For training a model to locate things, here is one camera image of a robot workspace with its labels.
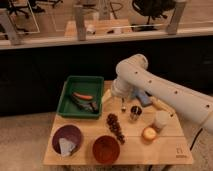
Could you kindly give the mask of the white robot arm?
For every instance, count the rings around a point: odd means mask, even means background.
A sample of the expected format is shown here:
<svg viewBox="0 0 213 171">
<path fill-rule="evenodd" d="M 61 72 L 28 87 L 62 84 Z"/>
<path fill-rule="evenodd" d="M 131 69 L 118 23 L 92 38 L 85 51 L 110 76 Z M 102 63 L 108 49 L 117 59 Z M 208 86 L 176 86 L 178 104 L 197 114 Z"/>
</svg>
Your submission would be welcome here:
<svg viewBox="0 0 213 171">
<path fill-rule="evenodd" d="M 116 65 L 117 78 L 104 93 L 102 101 L 129 97 L 134 88 L 139 88 L 213 134 L 213 97 L 155 76 L 147 68 L 148 60 L 142 54 L 120 61 Z"/>
</svg>

